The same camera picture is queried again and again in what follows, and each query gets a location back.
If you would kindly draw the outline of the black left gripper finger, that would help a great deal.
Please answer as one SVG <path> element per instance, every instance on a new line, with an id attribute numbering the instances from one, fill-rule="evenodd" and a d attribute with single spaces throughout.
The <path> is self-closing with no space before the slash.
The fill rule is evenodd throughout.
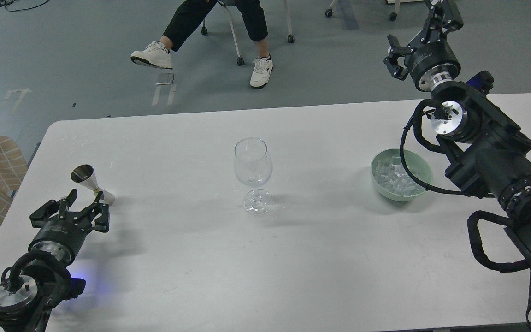
<path id="1" fill-rule="evenodd" d="M 94 202 L 76 214 L 74 224 L 86 233 L 107 233 L 110 230 L 110 213 L 109 204 L 105 202 L 105 193 L 97 193 Z"/>
<path id="2" fill-rule="evenodd" d="M 42 228 L 49 221 L 52 220 L 67 220 L 67 213 L 69 208 L 76 201 L 78 193 L 76 189 L 72 189 L 68 196 L 59 200 L 48 200 L 40 208 L 29 215 L 31 225 L 33 228 Z"/>

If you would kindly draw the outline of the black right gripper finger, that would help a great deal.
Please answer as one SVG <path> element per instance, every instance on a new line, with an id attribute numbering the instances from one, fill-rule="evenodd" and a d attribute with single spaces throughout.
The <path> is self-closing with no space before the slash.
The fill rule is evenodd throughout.
<path id="1" fill-rule="evenodd" d="M 401 46 L 398 38 L 394 35 L 387 35 L 387 38 L 389 49 L 388 55 L 384 59 L 384 64 L 393 78 L 404 81 L 409 75 L 409 70 L 400 65 L 399 59 L 405 58 L 407 55 L 412 55 L 416 51 L 416 48 L 412 46 Z"/>
<path id="2" fill-rule="evenodd" d="M 420 31 L 420 44 L 446 42 L 449 33 L 464 26 L 459 8 L 454 0 L 426 0 L 428 16 Z"/>

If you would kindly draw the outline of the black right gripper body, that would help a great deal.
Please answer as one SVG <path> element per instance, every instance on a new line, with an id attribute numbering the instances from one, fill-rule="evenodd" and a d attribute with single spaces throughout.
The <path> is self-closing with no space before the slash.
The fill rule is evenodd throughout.
<path id="1" fill-rule="evenodd" d="M 415 88 L 420 92 L 430 92 L 434 75 L 447 72 L 451 78 L 456 78 L 461 66 L 448 41 L 440 39 L 423 44 L 409 55 L 408 70 Z"/>

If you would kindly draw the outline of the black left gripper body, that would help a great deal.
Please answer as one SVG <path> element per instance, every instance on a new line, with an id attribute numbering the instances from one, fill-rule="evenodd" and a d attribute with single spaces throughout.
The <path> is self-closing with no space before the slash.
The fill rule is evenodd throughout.
<path id="1" fill-rule="evenodd" d="M 47 252 L 63 266 L 75 261 L 86 236 L 91 232 L 88 227 L 79 227 L 70 220 L 59 219 L 34 225 L 33 228 L 38 229 L 38 233 L 28 245 L 28 252 Z"/>

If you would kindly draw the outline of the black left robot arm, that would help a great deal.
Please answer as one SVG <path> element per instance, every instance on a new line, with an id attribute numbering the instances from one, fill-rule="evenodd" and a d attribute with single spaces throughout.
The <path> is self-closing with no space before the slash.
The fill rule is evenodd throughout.
<path id="1" fill-rule="evenodd" d="M 84 292 L 86 281 L 72 277 L 68 266 L 88 234 L 109 231 L 114 197 L 98 190 L 91 204 L 71 211 L 76 198 L 74 189 L 65 198 L 47 201 L 30 215 L 38 233 L 27 252 L 0 278 L 0 328 L 5 332 L 44 332 L 52 310 Z"/>

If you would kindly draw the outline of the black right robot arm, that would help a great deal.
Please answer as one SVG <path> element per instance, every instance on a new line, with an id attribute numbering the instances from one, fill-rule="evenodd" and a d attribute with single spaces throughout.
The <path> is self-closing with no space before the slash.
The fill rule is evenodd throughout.
<path id="1" fill-rule="evenodd" d="M 487 98 L 495 81 L 483 70 L 467 82 L 457 82 L 461 66 L 447 42 L 447 35 L 463 27 L 453 0 L 426 1 L 429 13 L 420 32 L 401 46 L 389 35 L 384 63 L 399 80 L 411 76 L 415 88 L 429 92 L 409 118 L 400 140 L 400 159 L 407 175 L 426 191 L 476 198 L 495 198 L 505 216 L 476 211 L 467 220 L 472 254 L 476 261 L 498 273 L 528 270 L 531 311 L 531 162 L 526 155 L 531 140 L 520 126 Z M 428 151 L 449 160 L 445 176 L 457 191 L 439 188 L 409 170 L 404 154 L 407 134 Z M 485 220 L 502 225 L 523 259 L 493 262 L 485 254 L 478 224 Z"/>

